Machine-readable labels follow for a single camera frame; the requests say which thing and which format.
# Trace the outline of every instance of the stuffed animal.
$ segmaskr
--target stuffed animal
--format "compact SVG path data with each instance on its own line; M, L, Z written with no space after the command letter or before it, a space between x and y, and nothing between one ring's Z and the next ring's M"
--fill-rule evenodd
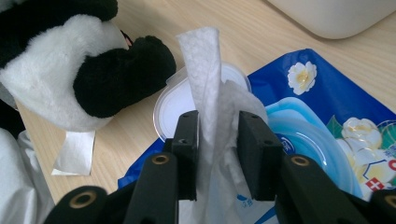
M106 125L176 72L160 39L128 47L117 11L116 0L0 0L0 83L64 130Z

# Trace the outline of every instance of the tissue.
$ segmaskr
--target tissue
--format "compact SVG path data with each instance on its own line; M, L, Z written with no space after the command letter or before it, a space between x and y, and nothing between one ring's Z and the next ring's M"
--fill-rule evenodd
M221 82L219 30L204 27L177 39L201 122L197 201L180 202L180 223L243 223L236 197L250 192L235 151L238 114L244 110L267 122L265 107L234 82ZM273 204L261 205L268 210Z
M64 144L53 165L52 175L89 175L95 131L66 132Z

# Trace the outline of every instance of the bolt hole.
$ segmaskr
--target bolt hole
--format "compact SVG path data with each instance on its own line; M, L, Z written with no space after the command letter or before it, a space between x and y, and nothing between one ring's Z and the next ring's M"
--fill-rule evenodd
M299 165L299 166L309 165L309 160L307 160L306 158L301 157L301 156L294 156L291 158L291 161L294 162L294 164Z
M72 198L70 200L69 206L72 208L83 208L91 203L93 203L96 200L96 192L93 190L87 190L85 192L82 192Z
M157 165L165 164L169 161L169 158L165 155L160 155L152 158L152 162Z
M178 142L181 143L181 144L189 143L186 139L179 139Z
M385 201L393 208L396 208L396 196L395 195L385 196Z

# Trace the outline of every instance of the wooden table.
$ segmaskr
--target wooden table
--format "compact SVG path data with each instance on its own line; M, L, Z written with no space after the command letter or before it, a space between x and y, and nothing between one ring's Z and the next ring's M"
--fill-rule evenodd
M247 75L285 53L311 48L396 112L396 13L363 33L340 40L311 35L262 0L119 0L114 22L132 39L159 37L174 53L177 69L184 63L176 35L203 26L219 29L221 59ZM50 175L64 131L19 105L56 203L83 185L100 186L108 192L117 189L118 178L158 137L152 111L159 95L122 110L97 131L90 176Z

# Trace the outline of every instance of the wipe dispenser lid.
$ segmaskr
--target wipe dispenser lid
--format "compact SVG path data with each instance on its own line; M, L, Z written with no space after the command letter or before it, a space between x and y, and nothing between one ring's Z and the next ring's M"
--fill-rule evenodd
M231 80L251 91L248 78L230 63L221 63L221 81ZM154 107L154 126L157 134L165 141L173 138L178 117L185 112L195 110L191 86L186 67L181 68L166 81L166 88L161 93Z

